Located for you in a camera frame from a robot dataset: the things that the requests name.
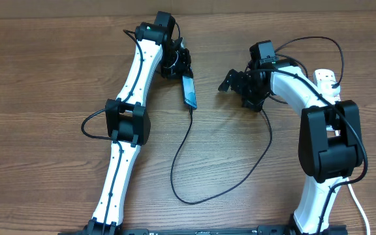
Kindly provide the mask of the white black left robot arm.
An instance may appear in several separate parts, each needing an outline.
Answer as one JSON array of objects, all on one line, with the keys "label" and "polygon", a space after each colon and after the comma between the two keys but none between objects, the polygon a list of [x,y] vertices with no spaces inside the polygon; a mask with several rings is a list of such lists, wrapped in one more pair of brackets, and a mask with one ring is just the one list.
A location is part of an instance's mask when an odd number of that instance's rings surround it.
[{"label": "white black left robot arm", "polygon": [[153,23],[126,31],[136,44],[134,59],[122,90],[101,110],[108,131],[104,139],[111,143],[110,163],[99,203],[81,234],[121,232],[131,172],[150,133],[146,101],[154,74],[181,80],[184,103],[190,110],[197,108],[189,50],[182,37],[172,39],[177,26],[171,14],[159,11]]}]

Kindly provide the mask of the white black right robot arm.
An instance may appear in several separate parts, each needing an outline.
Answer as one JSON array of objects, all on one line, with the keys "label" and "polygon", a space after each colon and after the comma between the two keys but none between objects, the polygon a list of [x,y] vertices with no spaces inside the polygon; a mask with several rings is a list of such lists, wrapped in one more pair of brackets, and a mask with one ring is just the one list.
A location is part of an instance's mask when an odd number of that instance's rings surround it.
[{"label": "white black right robot arm", "polygon": [[300,117],[298,158],[305,173],[300,203],[289,223],[260,225],[257,232],[347,234],[346,226],[330,225],[329,217],[339,190],[353,184],[354,169],[368,169],[357,104],[340,99],[332,71],[316,70],[310,80],[299,61],[279,54],[269,40],[254,44],[249,53],[247,68],[228,71],[218,90],[236,92],[242,105],[256,112],[267,98],[281,97]]}]

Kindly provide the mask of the Samsung Galaxy smartphone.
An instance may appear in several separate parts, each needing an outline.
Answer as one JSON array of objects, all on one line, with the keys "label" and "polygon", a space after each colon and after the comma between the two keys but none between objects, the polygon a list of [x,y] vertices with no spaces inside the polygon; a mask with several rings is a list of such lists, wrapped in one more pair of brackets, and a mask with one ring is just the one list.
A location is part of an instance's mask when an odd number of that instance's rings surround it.
[{"label": "Samsung Galaxy smartphone", "polygon": [[189,76],[182,76],[183,102],[193,110],[197,109],[194,79]]}]

